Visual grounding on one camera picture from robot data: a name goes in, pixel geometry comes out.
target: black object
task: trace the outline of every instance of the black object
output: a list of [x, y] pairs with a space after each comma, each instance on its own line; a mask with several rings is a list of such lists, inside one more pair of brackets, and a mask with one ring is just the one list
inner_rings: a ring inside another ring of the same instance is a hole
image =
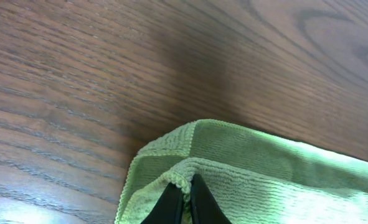
[[[189, 204], [193, 224], [231, 224], [200, 174], [193, 176]], [[179, 188], [170, 183], [141, 224], [180, 224], [183, 209], [183, 194]]]

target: green microfiber cloth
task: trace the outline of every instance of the green microfiber cloth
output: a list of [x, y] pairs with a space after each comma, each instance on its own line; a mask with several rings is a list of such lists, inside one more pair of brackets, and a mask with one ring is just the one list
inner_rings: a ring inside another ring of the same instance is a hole
[[139, 151], [115, 223], [141, 223], [169, 182], [187, 202], [195, 173], [232, 223], [368, 223], [368, 162], [209, 119]]

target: wooden table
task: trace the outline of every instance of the wooden table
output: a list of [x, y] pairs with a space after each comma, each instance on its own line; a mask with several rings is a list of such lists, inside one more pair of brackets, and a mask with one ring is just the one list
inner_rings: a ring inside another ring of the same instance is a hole
[[0, 223], [112, 223], [202, 118], [368, 161], [368, 0], [0, 0]]

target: microfiber towel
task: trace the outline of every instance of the microfiber towel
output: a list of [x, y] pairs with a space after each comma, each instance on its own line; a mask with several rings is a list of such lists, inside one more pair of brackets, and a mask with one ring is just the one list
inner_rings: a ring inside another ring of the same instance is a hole
[[168, 183], [188, 202], [194, 174], [234, 224], [368, 223], [368, 162], [210, 119], [138, 152], [115, 223], [141, 223]]

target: wood grain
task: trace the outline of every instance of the wood grain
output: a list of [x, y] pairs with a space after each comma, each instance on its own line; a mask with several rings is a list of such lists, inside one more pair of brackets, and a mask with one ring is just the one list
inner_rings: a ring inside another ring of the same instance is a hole
[[0, 0], [0, 223], [112, 223], [202, 118], [368, 161], [368, 0]]

